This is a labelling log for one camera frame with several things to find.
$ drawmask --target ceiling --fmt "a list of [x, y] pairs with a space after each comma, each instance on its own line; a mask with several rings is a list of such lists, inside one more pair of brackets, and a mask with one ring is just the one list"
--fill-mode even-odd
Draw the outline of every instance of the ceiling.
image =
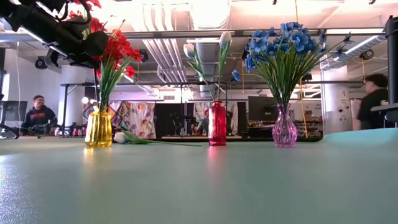
[[[107, 21], [107, 29], [112, 30], [120, 25], [125, 19], [122, 26], [123, 32], [134, 32], [132, 24], [137, 21], [136, 8], [138, 4], [145, 3], [145, 7], [149, 7], [152, 20], [155, 21], [155, 12], [160, 1], [122, 1], [116, 2], [112, 0], [100, 0], [102, 9], [98, 9], [93, 16], [98, 17], [101, 21]], [[225, 0], [201, 0], [205, 6], [202, 7], [201, 15], [204, 19], [217, 19], [218, 5]], [[172, 28], [174, 30], [192, 30], [192, 18], [190, 10], [197, 3], [195, 0], [169, 0], [162, 1], [164, 7], [171, 7], [172, 10]], [[297, 0], [298, 21], [310, 28], [367, 28], [367, 27], [384, 27], [390, 15], [396, 15], [398, 11], [398, 1], [394, 0], [376, 0], [373, 5], [369, 5], [368, 0]], [[275, 27], [278, 29], [280, 23], [296, 21], [295, 0], [278, 0], [276, 5], [272, 5], [272, 0], [232, 0], [230, 2], [230, 11], [228, 17], [227, 29], [268, 29]], [[356, 43], [347, 45], [349, 49], [354, 45], [370, 38], [371, 35], [357, 35], [351, 40]], [[338, 43], [344, 36], [329, 36], [327, 45], [333, 46]], [[233, 38], [232, 46], [229, 51], [227, 63], [223, 70], [223, 79], [230, 80], [232, 70], [236, 69], [242, 72], [242, 52], [247, 44], [249, 37]], [[134, 48], [146, 49], [142, 40], [130, 40]], [[183, 44], [187, 43], [186, 38], [176, 39], [180, 56], [185, 68], [187, 69], [188, 80], [196, 80], [197, 77], [187, 64], [187, 57], [183, 54]], [[16, 43], [6, 42], [8, 47], [16, 48]], [[44, 49], [40, 42], [20, 42], [19, 55], [28, 60], [36, 60], [37, 56], [43, 56], [47, 50]], [[361, 78], [364, 73], [370, 74], [375, 72], [387, 72], [387, 42], [383, 42], [373, 48], [375, 57], [366, 61], [363, 65], [358, 57], [350, 59], [348, 63], [349, 79]], [[145, 63], [134, 64], [133, 67], [138, 72], [140, 82], [159, 82], [160, 79], [156, 75], [157, 63], [150, 55], [149, 60]]]

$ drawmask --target black jacket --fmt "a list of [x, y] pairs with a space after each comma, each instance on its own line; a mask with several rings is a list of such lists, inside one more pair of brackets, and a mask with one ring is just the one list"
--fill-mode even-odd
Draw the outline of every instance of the black jacket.
[[378, 112], [371, 112], [371, 108], [380, 106], [382, 100], [388, 101], [388, 90], [386, 89], [376, 90], [362, 99], [358, 113], [362, 130], [383, 128], [384, 115]]
[[53, 127], [58, 123], [55, 113], [50, 108], [43, 105], [41, 109], [36, 110], [33, 107], [28, 113], [26, 113], [26, 118], [22, 127], [31, 128], [35, 124], [48, 124], [49, 120]]

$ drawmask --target vase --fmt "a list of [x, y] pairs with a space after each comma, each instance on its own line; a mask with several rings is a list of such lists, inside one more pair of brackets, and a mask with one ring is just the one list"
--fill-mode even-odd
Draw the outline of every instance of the vase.
[[293, 147], [297, 140], [297, 128], [289, 116], [290, 103], [277, 104], [278, 118], [272, 128], [272, 138], [277, 147]]
[[88, 117], [86, 145], [109, 147], [112, 145], [112, 117], [105, 111], [94, 111]]
[[209, 108], [209, 145], [226, 145], [226, 111], [222, 101], [214, 101]]

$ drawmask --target white column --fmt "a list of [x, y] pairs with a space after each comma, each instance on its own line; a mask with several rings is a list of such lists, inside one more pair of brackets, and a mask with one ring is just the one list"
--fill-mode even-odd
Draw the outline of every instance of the white column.
[[[86, 74], [91, 72], [88, 68], [81, 68], [76, 66], [63, 66], [61, 70], [61, 83], [83, 83], [86, 81]], [[73, 122], [77, 124], [83, 123], [83, 104], [81, 99], [85, 95], [85, 88], [77, 86], [73, 89], [73, 85], [68, 87], [67, 111], [65, 117], [65, 126], [72, 125]], [[58, 109], [58, 123], [63, 122], [63, 102], [65, 97], [65, 87], [60, 88], [60, 102]]]
[[[321, 80], [347, 80], [347, 66], [322, 70]], [[324, 134], [352, 131], [349, 89], [346, 84], [322, 84], [322, 119]]]

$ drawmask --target yellow glass vase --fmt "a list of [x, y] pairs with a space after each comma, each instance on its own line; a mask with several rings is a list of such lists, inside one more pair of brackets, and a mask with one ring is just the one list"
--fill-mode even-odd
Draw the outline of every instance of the yellow glass vase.
[[112, 145], [111, 115], [105, 111], [94, 111], [88, 117], [86, 145], [89, 147], [109, 147]]

